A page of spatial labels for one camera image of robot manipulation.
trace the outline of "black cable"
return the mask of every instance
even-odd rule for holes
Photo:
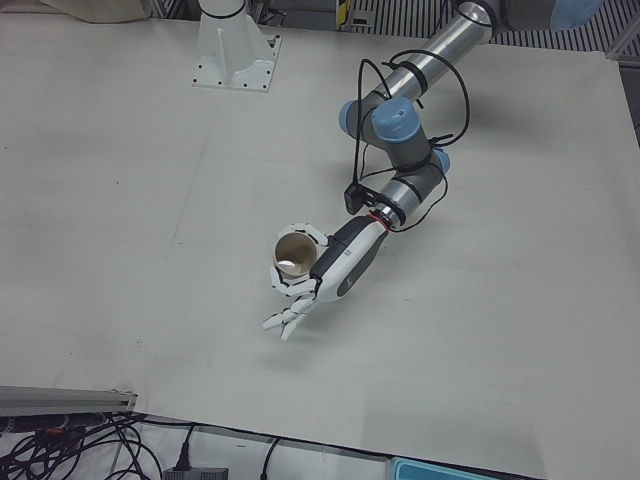
[[[122,442],[122,445],[124,446],[124,448],[127,449],[127,451],[129,452],[129,455],[131,455],[131,461],[134,464],[134,466],[136,467],[136,472],[138,473],[138,477],[141,478],[141,479],[151,480],[148,476],[146,476],[144,474],[144,472],[142,471],[142,468],[140,467],[140,463],[138,462],[139,452],[138,452],[138,454],[133,453],[133,449],[131,448],[131,445],[129,444],[129,440],[127,439],[126,435],[122,433],[121,427],[114,422],[113,417],[111,415],[107,415],[107,418],[109,419],[109,421],[114,426],[114,428],[116,430],[116,434],[120,438],[120,441]]]
[[[157,422],[155,420],[153,420],[153,422],[154,423],[159,423],[160,425],[167,425],[167,426],[181,425],[183,427],[189,427],[192,424],[192,422],[189,422],[189,423],[182,422],[181,424],[179,424],[179,423],[174,423],[174,422]],[[151,421],[150,420],[148,421],[148,420],[145,419],[143,422],[140,422],[140,423],[151,423]],[[266,437],[266,438],[273,438],[273,436],[269,435],[268,433],[256,432],[256,431],[253,431],[253,430],[244,430],[244,429],[241,429],[241,428],[223,427],[223,426],[220,426],[220,425],[210,425],[210,424],[206,424],[206,423],[196,423],[196,426],[220,428],[222,430],[228,430],[230,432],[242,433],[242,434],[245,434],[245,435],[259,435],[259,436]],[[312,442],[310,440],[300,440],[300,439],[290,438],[290,437],[278,437],[278,438],[280,440],[290,440],[292,442],[302,443],[304,445],[320,445],[320,446],[325,446],[325,447],[331,447],[331,448],[335,448],[337,450],[344,450],[346,452],[358,453],[360,455],[377,456],[377,457],[383,457],[383,458],[387,458],[387,459],[390,459],[392,457],[392,455],[388,455],[386,453],[370,452],[370,451],[361,450],[361,449],[358,449],[358,448],[344,447],[344,446],[334,445],[334,444],[329,444],[329,443],[318,443],[318,442]]]
[[[123,416],[124,418],[118,420],[110,417],[109,423],[93,427],[88,431],[85,429],[61,431],[61,434],[66,435],[64,437],[51,436],[46,430],[25,437],[14,445],[9,454],[0,457],[0,478],[8,480],[10,476],[15,475],[11,477],[11,480],[17,478],[50,480],[62,464],[73,460],[69,470],[60,477],[61,480],[66,480],[76,470],[83,452],[91,448],[111,444],[124,445],[132,456],[131,466],[126,469],[127,471],[119,471],[119,475],[124,476],[128,473],[135,473],[141,479],[150,480],[151,477],[139,468],[139,463],[136,465],[140,453],[145,451],[152,457],[158,469],[158,475],[162,477],[162,468],[158,458],[150,448],[142,443],[140,433],[134,427],[146,415],[126,414]],[[128,432],[132,432],[135,435],[135,440],[127,438]],[[118,434],[119,438],[108,439],[114,434]],[[91,435],[98,435],[98,437],[88,441],[87,439]],[[29,458],[20,460],[20,456],[29,451]]]
[[[276,437],[271,443],[269,447],[269,451],[267,452],[267,456],[264,459],[264,464],[262,465],[262,473],[260,474],[260,480],[267,480],[267,469],[269,468],[269,460],[271,460],[271,455],[276,448],[276,445],[280,442],[280,438]]]
[[[158,425],[162,427],[191,427],[195,425],[196,427],[206,427],[206,423],[198,423],[198,422],[162,422],[159,420],[147,420],[142,419],[139,421],[140,423],[148,423],[149,425]]]
[[[389,85],[387,84],[387,80],[382,75],[382,72],[378,68],[378,66],[373,63],[368,58],[363,58],[360,61],[360,66],[358,68],[358,115],[357,115],[357,124],[356,124],[356,150],[354,155],[354,165],[353,165],[353,183],[355,185],[358,184],[358,160],[360,157],[360,140],[362,139],[362,74],[364,72],[365,65],[369,65],[380,77],[382,85],[384,86],[387,95],[391,98],[391,90],[389,89]]]
[[[366,175],[360,177],[360,180],[364,180],[365,178],[373,177],[374,175],[380,175],[381,173],[393,172],[395,171],[394,167],[385,168],[384,170],[376,170],[375,172],[369,172]]]
[[[453,145],[458,140],[460,140],[465,133],[467,133],[467,130],[469,129],[469,123],[471,121],[471,102],[469,101],[469,92],[467,91],[467,86],[464,83],[464,79],[462,78],[462,75],[460,75],[460,72],[458,71],[458,69],[455,66],[453,66],[453,64],[449,60],[438,55],[437,53],[429,52],[428,50],[423,50],[420,48],[411,48],[408,50],[403,50],[401,52],[398,52],[393,57],[391,57],[391,59],[389,60],[389,63],[393,63],[393,61],[396,58],[401,57],[403,55],[408,55],[410,53],[418,53],[418,54],[426,55],[428,57],[435,58],[439,62],[442,62],[449,70],[451,70],[451,73],[453,73],[453,75],[458,79],[458,82],[460,83],[460,88],[462,89],[462,95],[464,97],[464,111],[465,111],[464,126],[462,127],[462,130],[460,130],[460,133],[458,133],[458,135],[456,135],[452,140],[449,140],[444,143],[440,143],[438,140],[448,138],[448,136],[434,137],[430,139],[430,141],[432,141],[432,146],[434,147],[447,147],[449,145]]]
[[[466,19],[467,19],[467,20],[469,20],[470,22],[475,23],[476,25],[480,25],[481,27],[491,28],[491,29],[493,30],[493,27],[494,27],[494,26],[493,26],[493,24],[492,24],[492,23],[483,23],[483,22],[480,22],[480,21],[478,21],[478,20],[476,20],[476,19],[474,19],[474,18],[471,18],[469,15],[467,15],[467,14],[465,14],[465,13],[462,13],[462,12],[460,11],[460,9],[457,7],[457,5],[454,5],[454,6],[453,6],[453,9],[458,13],[458,15],[460,15],[460,16],[461,16],[461,17],[463,17],[463,18],[466,18]]]
[[[442,20],[444,18],[444,12],[446,8],[447,8],[447,0],[442,0],[440,2],[440,14],[438,16],[438,21],[436,22],[435,29],[433,30],[433,32],[431,32],[431,35],[429,35],[429,38],[433,37],[438,32],[438,30],[442,28]]]
[[[194,428],[196,428],[195,425],[191,425],[191,427],[189,427],[187,438],[185,438],[184,442],[182,442],[178,462],[176,463],[176,466],[173,467],[173,470],[176,472],[186,472],[188,470],[191,470],[191,463],[189,462],[189,439],[191,438],[191,434],[193,433]]]
[[[449,182],[447,181],[447,176],[444,174],[444,171],[442,170],[442,168],[440,168],[436,164],[430,163],[429,166],[435,168],[438,171],[438,173],[440,174],[440,176],[442,177],[442,180],[444,181],[444,191],[442,192],[442,195],[440,195],[440,197],[435,202],[433,202],[431,205],[429,205],[429,208],[427,208],[427,211],[424,212],[422,217],[420,217],[420,219],[416,223],[414,223],[413,225],[409,225],[408,227],[405,227],[405,228],[400,228],[400,229],[392,228],[391,229],[392,232],[401,233],[401,232],[406,232],[407,230],[411,230],[414,227],[417,227],[418,225],[420,225],[422,223],[422,221],[425,218],[427,218],[427,215],[429,215],[429,212],[431,211],[431,209],[433,207],[435,207],[438,203],[440,203],[444,197],[447,196],[447,192],[449,191]]]
[[[366,157],[367,157],[367,149],[369,148],[369,144],[367,143],[364,146],[364,149],[362,150],[362,168],[360,169],[360,180],[362,180],[364,178],[364,167],[365,167],[365,161],[366,161]]]

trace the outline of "white mounting bracket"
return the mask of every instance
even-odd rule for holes
[[[280,52],[280,35],[263,35],[246,14],[218,18],[205,12],[238,11],[238,0],[200,0],[202,17],[198,34],[200,62],[194,87],[248,90],[267,93]]]

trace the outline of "teal container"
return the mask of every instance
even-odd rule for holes
[[[453,468],[429,463],[392,458],[387,470],[387,480],[496,480],[495,478],[467,473]]]

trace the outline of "power adapter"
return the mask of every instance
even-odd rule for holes
[[[227,480],[228,468],[191,468],[179,471],[171,468],[162,474],[162,480]]]

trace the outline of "blue joint cap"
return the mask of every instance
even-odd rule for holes
[[[349,125],[347,124],[347,115],[349,115],[349,109],[351,108],[351,105],[353,105],[354,103],[356,103],[355,100],[349,100],[347,103],[345,103],[342,106],[342,108],[340,109],[340,114],[338,115],[338,123],[340,124],[340,129],[350,137],[352,135],[351,133],[349,133]]]
[[[378,138],[389,143],[411,140],[420,130],[418,112],[404,97],[392,98],[376,108],[371,122]]]
[[[451,159],[449,158],[449,155],[447,155],[447,153],[441,148],[434,148],[433,151],[436,153],[436,157],[438,157],[438,160],[440,161],[442,171],[446,174],[449,171],[449,168],[451,168]]]

